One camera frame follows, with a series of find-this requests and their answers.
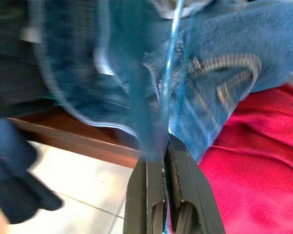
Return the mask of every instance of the denim fabric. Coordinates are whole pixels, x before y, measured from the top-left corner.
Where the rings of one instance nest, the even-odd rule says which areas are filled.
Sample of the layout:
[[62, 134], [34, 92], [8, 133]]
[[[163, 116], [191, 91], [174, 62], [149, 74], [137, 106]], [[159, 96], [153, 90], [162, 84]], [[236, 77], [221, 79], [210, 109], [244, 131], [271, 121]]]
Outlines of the denim fabric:
[[[169, 131], [186, 144], [196, 160], [213, 143], [241, 99], [283, 84], [293, 71], [293, 0], [236, 2], [214, 0], [194, 16], [185, 64], [189, 18], [181, 21], [173, 60]], [[32, 19], [42, 32], [37, 48], [43, 75], [66, 110], [87, 124], [135, 135], [128, 74], [136, 58], [128, 56], [135, 45], [130, 44], [132, 35], [126, 34], [130, 24], [127, 4], [134, 2], [111, 1], [108, 8], [105, 48], [113, 76], [99, 74], [94, 65], [100, 29], [93, 1], [34, 1]], [[156, 119], [171, 21], [162, 19], [151, 1], [144, 0], [143, 6], [145, 25], [139, 46], [147, 71], [136, 82], [146, 82], [146, 97]], [[187, 68], [185, 81], [180, 79], [182, 66]]]

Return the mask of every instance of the red fabric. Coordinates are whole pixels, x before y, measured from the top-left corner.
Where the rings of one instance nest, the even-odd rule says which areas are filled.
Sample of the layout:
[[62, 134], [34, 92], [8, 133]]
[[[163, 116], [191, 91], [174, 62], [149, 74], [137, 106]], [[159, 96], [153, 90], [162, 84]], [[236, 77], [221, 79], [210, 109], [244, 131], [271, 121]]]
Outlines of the red fabric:
[[293, 234], [293, 88], [240, 102], [200, 167], [227, 234]]

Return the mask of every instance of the tiled floor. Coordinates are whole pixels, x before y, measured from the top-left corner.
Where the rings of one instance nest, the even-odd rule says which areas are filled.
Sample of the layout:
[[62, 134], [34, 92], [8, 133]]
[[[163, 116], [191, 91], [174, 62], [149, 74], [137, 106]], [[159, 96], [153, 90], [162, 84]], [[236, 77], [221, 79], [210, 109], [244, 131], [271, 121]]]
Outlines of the tiled floor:
[[7, 234], [122, 234], [126, 186], [132, 169], [35, 144], [41, 153], [31, 171], [65, 202], [40, 210]]

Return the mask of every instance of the blue denim jeans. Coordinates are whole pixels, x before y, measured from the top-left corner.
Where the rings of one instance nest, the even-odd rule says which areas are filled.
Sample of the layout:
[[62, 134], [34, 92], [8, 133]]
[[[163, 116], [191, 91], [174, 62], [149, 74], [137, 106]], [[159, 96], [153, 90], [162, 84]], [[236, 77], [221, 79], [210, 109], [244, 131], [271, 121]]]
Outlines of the blue denim jeans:
[[[135, 45], [126, 29], [135, 18], [127, 7], [136, 2], [42, 0], [32, 4], [32, 20], [42, 33], [38, 57], [50, 90], [81, 121], [133, 135], [130, 70], [133, 64], [142, 64], [135, 81], [145, 82], [146, 99], [156, 119], [172, 22], [161, 17], [152, 1], [140, 2], [145, 22], [140, 30], [142, 53], [129, 56]], [[240, 100], [251, 92], [282, 85], [293, 71], [293, 0], [236, 2], [214, 0], [195, 13], [187, 61], [183, 55], [191, 18], [181, 20], [172, 61], [169, 131], [197, 161]], [[108, 12], [108, 21], [101, 25], [100, 6]], [[108, 73], [97, 71], [93, 52], [98, 48]], [[184, 80], [182, 67], [187, 69]]]

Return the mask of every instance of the wooden bench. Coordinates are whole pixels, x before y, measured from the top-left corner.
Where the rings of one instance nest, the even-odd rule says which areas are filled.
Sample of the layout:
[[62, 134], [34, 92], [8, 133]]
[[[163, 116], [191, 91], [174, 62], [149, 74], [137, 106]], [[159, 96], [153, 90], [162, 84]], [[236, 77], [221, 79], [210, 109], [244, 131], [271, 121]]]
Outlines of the wooden bench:
[[13, 118], [28, 140], [134, 168], [140, 152], [136, 138], [121, 130], [86, 125], [62, 108]]

